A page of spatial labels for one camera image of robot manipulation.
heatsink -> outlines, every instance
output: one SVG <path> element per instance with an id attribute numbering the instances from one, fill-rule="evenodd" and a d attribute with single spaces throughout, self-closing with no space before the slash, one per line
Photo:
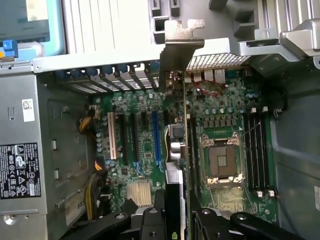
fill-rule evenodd
<path id="1" fill-rule="evenodd" d="M 126 197 L 139 207 L 152 205 L 150 182 L 132 182 L 126 186 Z"/>

power supply label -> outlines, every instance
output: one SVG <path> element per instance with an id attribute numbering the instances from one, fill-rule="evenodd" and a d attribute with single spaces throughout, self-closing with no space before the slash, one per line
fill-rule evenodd
<path id="1" fill-rule="evenodd" d="M 0 199 L 41 197 L 38 144 L 0 145 Z"/>

